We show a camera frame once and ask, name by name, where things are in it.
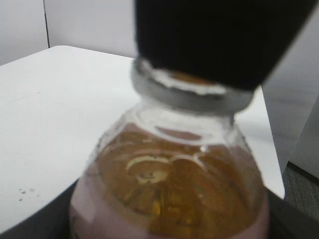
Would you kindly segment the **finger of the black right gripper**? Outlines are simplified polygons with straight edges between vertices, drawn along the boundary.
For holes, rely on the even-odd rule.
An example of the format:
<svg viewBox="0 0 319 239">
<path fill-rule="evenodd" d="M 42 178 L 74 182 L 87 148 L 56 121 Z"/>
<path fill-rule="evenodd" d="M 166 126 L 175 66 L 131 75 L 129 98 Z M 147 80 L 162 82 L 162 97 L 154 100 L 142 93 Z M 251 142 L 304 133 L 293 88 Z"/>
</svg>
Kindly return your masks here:
<svg viewBox="0 0 319 239">
<path fill-rule="evenodd" d="M 315 0 L 137 0 L 138 54 L 157 69 L 253 90 L 316 5 Z"/>
</svg>

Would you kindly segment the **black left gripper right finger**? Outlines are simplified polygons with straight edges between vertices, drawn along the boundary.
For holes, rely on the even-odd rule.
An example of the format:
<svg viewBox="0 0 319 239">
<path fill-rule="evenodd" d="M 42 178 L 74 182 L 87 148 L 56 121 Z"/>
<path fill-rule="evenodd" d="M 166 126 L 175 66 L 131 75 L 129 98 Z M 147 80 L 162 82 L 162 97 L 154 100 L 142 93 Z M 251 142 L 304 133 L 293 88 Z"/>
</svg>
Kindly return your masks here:
<svg viewBox="0 0 319 239">
<path fill-rule="evenodd" d="M 319 239 L 319 223 L 272 191 L 267 190 L 270 206 L 269 239 Z"/>
</svg>

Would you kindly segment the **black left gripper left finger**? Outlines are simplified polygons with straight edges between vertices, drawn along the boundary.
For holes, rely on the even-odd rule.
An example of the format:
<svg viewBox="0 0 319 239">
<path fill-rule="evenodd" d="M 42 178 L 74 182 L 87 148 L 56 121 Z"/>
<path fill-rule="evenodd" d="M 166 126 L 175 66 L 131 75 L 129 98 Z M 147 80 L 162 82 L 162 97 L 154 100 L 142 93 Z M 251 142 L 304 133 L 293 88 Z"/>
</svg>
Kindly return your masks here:
<svg viewBox="0 0 319 239">
<path fill-rule="evenodd" d="M 21 223 L 0 234 L 2 239 L 69 239 L 69 205 L 77 182 Z"/>
</svg>

